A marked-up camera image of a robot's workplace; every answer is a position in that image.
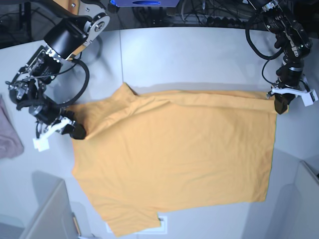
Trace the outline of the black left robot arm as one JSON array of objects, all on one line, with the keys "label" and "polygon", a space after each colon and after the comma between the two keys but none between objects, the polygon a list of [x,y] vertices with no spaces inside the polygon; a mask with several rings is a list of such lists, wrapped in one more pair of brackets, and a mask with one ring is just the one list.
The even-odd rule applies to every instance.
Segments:
[{"label": "black left robot arm", "polygon": [[[275,111],[283,114],[288,110],[291,101],[302,98],[304,105],[310,106],[318,100],[314,89],[308,85],[303,73],[304,58],[312,48],[312,42],[302,25],[287,6],[285,0],[251,0],[255,12],[245,26],[246,40],[252,50],[266,62],[283,56],[281,67],[276,71],[277,80],[271,82],[267,97],[274,97]],[[272,56],[262,54],[250,37],[250,29],[256,18],[261,17],[267,30],[276,37],[274,47],[278,50]]]}]

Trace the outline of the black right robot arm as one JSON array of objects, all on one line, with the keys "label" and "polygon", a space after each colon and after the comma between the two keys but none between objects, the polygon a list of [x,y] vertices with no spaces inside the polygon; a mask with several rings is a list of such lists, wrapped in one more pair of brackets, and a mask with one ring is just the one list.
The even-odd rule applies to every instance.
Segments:
[{"label": "black right robot arm", "polygon": [[[46,139],[54,132],[83,140],[86,130],[67,107],[83,95],[90,79],[80,53],[105,29],[110,17],[99,0],[37,0],[35,3],[61,21],[45,35],[45,45],[7,82],[9,97],[18,111],[28,108],[36,118],[37,140]],[[45,90],[57,76],[64,74],[61,68],[65,62],[82,67],[85,79],[72,99],[58,104]]]}]

